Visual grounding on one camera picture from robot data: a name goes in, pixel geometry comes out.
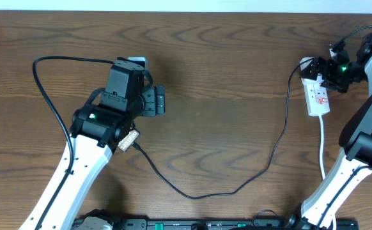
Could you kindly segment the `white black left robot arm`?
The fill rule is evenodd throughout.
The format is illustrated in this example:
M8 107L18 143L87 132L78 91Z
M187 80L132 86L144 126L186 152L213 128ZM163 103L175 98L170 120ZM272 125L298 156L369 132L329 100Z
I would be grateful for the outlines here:
M137 138L138 116L163 115L165 89L154 86L145 57L118 57L105 88L94 90L64 128L66 147L49 184L21 229L70 229L100 171Z

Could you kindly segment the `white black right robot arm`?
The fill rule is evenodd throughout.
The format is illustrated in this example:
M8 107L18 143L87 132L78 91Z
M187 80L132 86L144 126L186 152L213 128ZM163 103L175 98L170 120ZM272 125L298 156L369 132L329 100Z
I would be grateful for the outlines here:
M339 137L339 155L316 191L289 218L288 229L339 229L335 214L350 193L372 174L372 33L361 42L355 61L345 51L345 40L330 46L330 59L305 57L300 61L310 116L328 113L327 90L346 93L349 85L366 81L368 99L352 116Z

